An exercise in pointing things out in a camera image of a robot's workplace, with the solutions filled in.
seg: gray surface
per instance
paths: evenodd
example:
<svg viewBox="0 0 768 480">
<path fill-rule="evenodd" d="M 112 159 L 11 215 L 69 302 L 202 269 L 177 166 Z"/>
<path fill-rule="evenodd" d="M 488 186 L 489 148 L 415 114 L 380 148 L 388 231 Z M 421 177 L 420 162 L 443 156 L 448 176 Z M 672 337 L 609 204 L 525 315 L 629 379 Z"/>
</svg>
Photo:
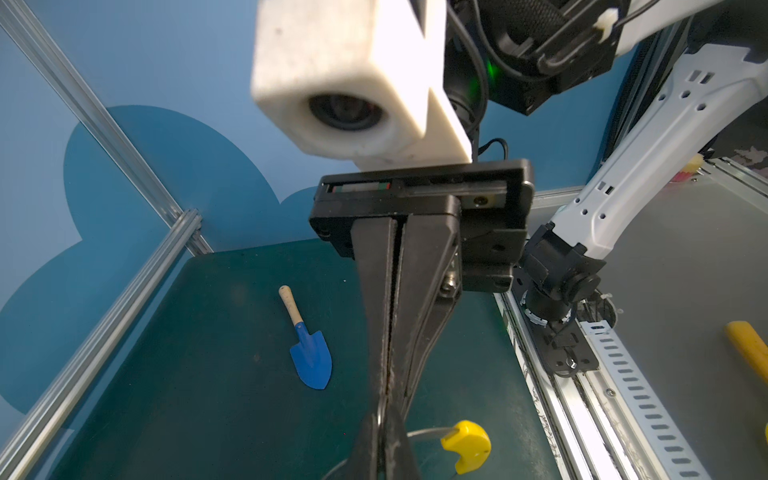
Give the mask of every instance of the gray surface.
<svg viewBox="0 0 768 480">
<path fill-rule="evenodd" d="M 528 215 L 528 238 L 543 224 L 547 223 L 558 211 L 558 207 L 535 208 Z"/>
<path fill-rule="evenodd" d="M 768 339 L 768 216 L 699 177 L 665 187 L 601 271 L 617 334 L 715 479 L 768 478 L 768 387 L 723 333 Z"/>
<path fill-rule="evenodd" d="M 712 147 L 715 157 L 731 157 L 768 177 L 768 98 L 725 127 Z"/>
</svg>

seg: camera lens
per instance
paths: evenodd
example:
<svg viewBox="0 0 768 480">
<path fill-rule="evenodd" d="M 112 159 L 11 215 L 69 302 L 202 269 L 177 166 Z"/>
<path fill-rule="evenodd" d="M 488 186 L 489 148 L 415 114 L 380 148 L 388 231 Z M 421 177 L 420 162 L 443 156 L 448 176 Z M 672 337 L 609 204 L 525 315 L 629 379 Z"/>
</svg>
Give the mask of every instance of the camera lens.
<svg viewBox="0 0 768 480">
<path fill-rule="evenodd" d="M 343 94 L 312 97 L 310 110 L 329 127 L 346 131 L 367 130 L 378 124 L 382 117 L 382 109 L 377 104 Z"/>
</svg>

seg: yellow handle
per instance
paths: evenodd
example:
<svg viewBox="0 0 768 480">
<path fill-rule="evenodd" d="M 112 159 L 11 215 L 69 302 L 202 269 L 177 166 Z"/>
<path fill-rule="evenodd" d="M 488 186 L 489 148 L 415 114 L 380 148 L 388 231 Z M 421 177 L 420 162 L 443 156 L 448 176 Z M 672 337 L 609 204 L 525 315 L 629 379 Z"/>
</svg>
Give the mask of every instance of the yellow handle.
<svg viewBox="0 0 768 480">
<path fill-rule="evenodd" d="M 295 326 L 297 323 L 303 322 L 304 320 L 302 320 L 301 315 L 299 314 L 299 309 L 296 308 L 296 301 L 293 299 L 293 292 L 290 291 L 290 287 L 283 285 L 277 292 L 280 294 L 280 298 L 283 299 L 286 309 L 288 309 L 288 314 L 290 315 L 293 325 Z"/>
<path fill-rule="evenodd" d="M 752 369 L 768 383 L 768 346 L 748 322 L 731 322 L 725 332 Z"/>
<path fill-rule="evenodd" d="M 477 423 L 462 420 L 453 427 L 453 432 L 440 439 L 444 450 L 458 453 L 456 473 L 464 475 L 482 467 L 491 454 L 491 439 Z"/>
</svg>

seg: wire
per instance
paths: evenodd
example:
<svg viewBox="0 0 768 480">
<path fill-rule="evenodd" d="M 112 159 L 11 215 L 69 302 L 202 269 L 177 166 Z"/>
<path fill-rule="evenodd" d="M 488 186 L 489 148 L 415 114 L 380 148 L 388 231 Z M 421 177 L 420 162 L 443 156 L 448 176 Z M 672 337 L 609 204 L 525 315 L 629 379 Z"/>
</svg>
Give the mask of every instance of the wire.
<svg viewBox="0 0 768 480">
<path fill-rule="evenodd" d="M 475 25 L 478 30 L 478 37 L 480 37 L 480 41 L 483 44 L 483 47 L 485 47 L 485 50 L 488 52 L 488 55 L 493 59 L 493 62 L 498 66 L 506 75 L 515 78 L 519 81 L 526 81 L 526 82 L 535 82 L 535 81 L 542 81 L 546 80 L 548 78 L 551 78 L 553 75 L 547 74 L 543 76 L 531 76 L 522 74 L 519 71 L 515 70 L 514 68 L 507 65 L 497 54 L 496 50 L 494 50 L 491 47 L 491 43 L 488 41 L 488 37 L 485 36 L 485 30 L 482 28 L 482 19 L 480 16 L 480 5 L 478 4 L 478 0 L 468 0 L 469 3 L 472 5 L 473 13 L 475 14 Z M 649 8 L 656 5 L 660 0 L 650 0 L 648 3 L 643 5 L 642 7 L 638 8 L 634 12 L 630 13 L 624 18 L 619 19 L 614 25 L 613 28 L 619 28 L 622 25 L 625 25 L 628 22 L 632 22 L 634 19 L 639 17 L 640 15 L 644 14 L 648 11 Z M 571 52 L 571 55 L 567 56 L 566 59 L 562 59 L 562 61 L 553 62 L 550 59 L 545 60 L 545 64 L 550 68 L 556 68 L 561 66 L 562 63 L 564 63 L 567 60 L 570 60 L 577 51 L 580 51 L 582 48 L 584 48 L 587 44 L 591 43 L 592 40 L 594 40 L 597 36 L 592 35 L 588 37 L 584 42 L 582 42 L 581 45 L 579 45 L 578 49 L 575 49 Z"/>
<path fill-rule="evenodd" d="M 336 472 L 339 470 L 339 468 L 342 468 L 344 465 L 346 465 L 346 461 L 347 461 L 347 459 L 345 458 L 345 459 L 343 459 L 341 462 L 337 463 L 337 464 L 336 464 L 336 465 L 335 465 L 333 468 L 331 468 L 331 469 L 328 471 L 328 473 L 326 473 L 325 475 L 323 475 L 323 477 L 322 477 L 320 480 L 328 480 L 329 478 L 331 478 L 331 476 L 332 476 L 334 473 L 336 473 Z"/>
<path fill-rule="evenodd" d="M 647 12 L 650 7 L 656 5 L 658 2 L 660 2 L 660 0 L 650 0 L 650 2 L 638 8 L 626 17 L 620 18 L 618 22 L 614 23 L 614 28 L 619 28 L 625 23 L 632 22 L 634 19 Z"/>
<path fill-rule="evenodd" d="M 469 35 L 464 24 L 458 19 L 456 12 L 453 11 L 450 0 L 446 0 L 445 2 L 448 9 L 448 24 L 456 32 L 459 40 L 461 40 L 464 45 L 464 49 L 467 51 L 467 55 L 469 55 L 469 59 L 472 60 L 472 66 L 475 67 L 475 71 L 478 75 L 478 83 L 480 85 L 480 106 L 478 107 L 478 111 L 475 112 L 475 120 L 466 128 L 466 131 L 471 133 L 477 130 L 480 126 L 480 122 L 485 116 L 485 110 L 488 108 L 488 100 L 491 97 L 490 87 L 488 86 L 488 72 L 485 71 L 485 65 L 483 64 L 477 45 L 475 45 L 475 42 L 472 40 L 472 37 Z"/>
<path fill-rule="evenodd" d="M 503 138 L 494 138 L 493 140 L 488 141 L 487 144 L 483 145 L 482 147 L 478 148 L 478 157 L 480 155 L 483 155 L 486 150 L 488 150 L 489 147 L 491 147 L 491 144 L 494 142 L 497 142 L 499 145 L 502 146 L 504 149 L 504 160 L 509 160 L 509 146 L 507 145 L 507 141 Z"/>
<path fill-rule="evenodd" d="M 491 43 L 488 41 L 488 37 L 485 36 L 485 31 L 482 29 L 482 19 L 480 18 L 480 5 L 478 5 L 478 0 L 469 0 L 469 3 L 472 4 L 472 10 L 475 13 L 475 26 L 478 30 L 478 37 L 480 37 L 480 41 L 482 42 L 483 47 L 485 47 L 485 50 L 488 52 L 488 55 L 491 56 L 491 59 L 493 59 L 493 62 L 496 64 L 496 66 L 498 66 L 504 73 L 506 73 L 506 75 L 520 81 L 534 82 L 546 80 L 549 78 L 548 76 L 532 77 L 530 75 L 522 74 L 504 63 L 504 61 L 496 54 L 496 51 L 491 48 Z"/>
</svg>

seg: green table surface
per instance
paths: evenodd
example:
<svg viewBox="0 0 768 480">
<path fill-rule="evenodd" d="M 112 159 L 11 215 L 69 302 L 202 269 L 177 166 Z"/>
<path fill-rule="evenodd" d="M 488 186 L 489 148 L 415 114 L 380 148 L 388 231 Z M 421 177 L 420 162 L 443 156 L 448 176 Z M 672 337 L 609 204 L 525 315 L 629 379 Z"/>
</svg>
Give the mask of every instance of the green table surface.
<svg viewBox="0 0 768 480">
<path fill-rule="evenodd" d="M 333 357 L 325 390 L 296 375 L 293 289 Z M 366 410 L 366 320 L 355 264 L 319 240 L 187 261 L 52 478 L 320 478 Z M 560 478 L 489 293 L 464 292 L 432 351 L 408 430 L 468 419 L 491 438 L 479 478 Z M 415 445 L 423 478 L 458 456 Z"/>
</svg>

